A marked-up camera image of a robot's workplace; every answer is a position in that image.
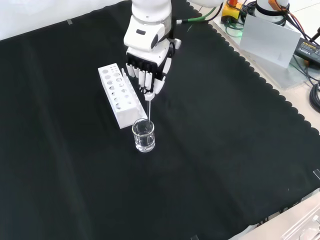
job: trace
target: black tablecloth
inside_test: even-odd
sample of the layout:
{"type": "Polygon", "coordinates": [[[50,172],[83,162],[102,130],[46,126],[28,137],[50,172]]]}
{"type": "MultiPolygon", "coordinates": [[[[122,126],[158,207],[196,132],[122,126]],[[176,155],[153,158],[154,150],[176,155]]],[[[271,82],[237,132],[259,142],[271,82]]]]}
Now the black tablecloth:
{"type": "Polygon", "coordinates": [[[207,24],[177,28],[139,153],[98,74],[125,66],[130,16],[122,2],[0,42],[0,239],[226,240],[319,185],[319,132],[207,24]]]}

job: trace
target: robotic hand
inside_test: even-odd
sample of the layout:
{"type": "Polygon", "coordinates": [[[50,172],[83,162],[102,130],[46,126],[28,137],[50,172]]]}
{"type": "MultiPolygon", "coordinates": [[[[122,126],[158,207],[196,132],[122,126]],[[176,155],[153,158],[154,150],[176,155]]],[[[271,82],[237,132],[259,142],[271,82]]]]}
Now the robotic hand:
{"type": "MultiPolygon", "coordinates": [[[[192,0],[208,8],[223,0],[192,0]]],[[[151,101],[165,84],[171,60],[181,40],[174,38],[176,21],[171,17],[171,0],[132,0],[132,16],[124,36],[126,68],[138,78],[146,101],[151,101]]]]}

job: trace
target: glass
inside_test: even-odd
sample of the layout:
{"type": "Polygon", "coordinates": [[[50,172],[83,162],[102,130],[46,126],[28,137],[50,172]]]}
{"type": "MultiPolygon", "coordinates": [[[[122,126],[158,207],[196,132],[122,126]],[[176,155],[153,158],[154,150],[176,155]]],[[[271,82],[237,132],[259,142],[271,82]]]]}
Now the glass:
{"type": "Polygon", "coordinates": [[[132,125],[135,147],[142,153],[148,153],[154,149],[155,126],[152,121],[141,118],[132,125]]]}

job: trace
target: orange wire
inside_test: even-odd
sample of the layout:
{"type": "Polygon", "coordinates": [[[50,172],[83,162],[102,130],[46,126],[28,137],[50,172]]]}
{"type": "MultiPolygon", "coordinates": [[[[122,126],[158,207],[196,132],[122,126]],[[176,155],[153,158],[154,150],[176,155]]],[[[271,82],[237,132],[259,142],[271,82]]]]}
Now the orange wire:
{"type": "Polygon", "coordinates": [[[302,32],[305,32],[305,30],[304,30],[304,28],[302,27],[301,23],[299,22],[298,18],[296,18],[296,16],[293,15],[291,12],[289,12],[289,13],[290,13],[291,17],[293,17],[293,18],[297,21],[297,23],[299,24],[302,32]]]}
{"type": "MultiPolygon", "coordinates": [[[[283,11],[283,8],[279,5],[279,3],[278,3],[278,1],[277,0],[275,0],[275,3],[277,4],[277,6],[283,11]]],[[[289,12],[289,14],[291,15],[291,17],[293,17],[296,21],[297,21],[297,23],[299,24],[299,26],[300,26],[300,28],[301,28],[301,30],[302,30],[302,32],[305,32],[305,30],[304,30],[304,28],[302,27],[302,25],[301,25],[301,23],[299,22],[299,20],[298,20],[298,18],[296,18],[296,16],[295,15],[293,15],[291,12],[289,12]]]]}

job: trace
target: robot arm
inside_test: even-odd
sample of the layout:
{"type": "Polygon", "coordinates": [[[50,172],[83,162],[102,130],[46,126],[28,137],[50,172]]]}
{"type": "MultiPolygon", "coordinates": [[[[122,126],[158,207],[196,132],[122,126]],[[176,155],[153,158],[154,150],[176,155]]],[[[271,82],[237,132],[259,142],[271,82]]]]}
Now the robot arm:
{"type": "MultiPolygon", "coordinates": [[[[223,0],[192,0],[217,7],[223,0]]],[[[145,99],[151,101],[165,84],[172,57],[181,41],[174,38],[171,0],[132,0],[132,16],[124,44],[128,47],[126,68],[137,78],[145,99]]]]}

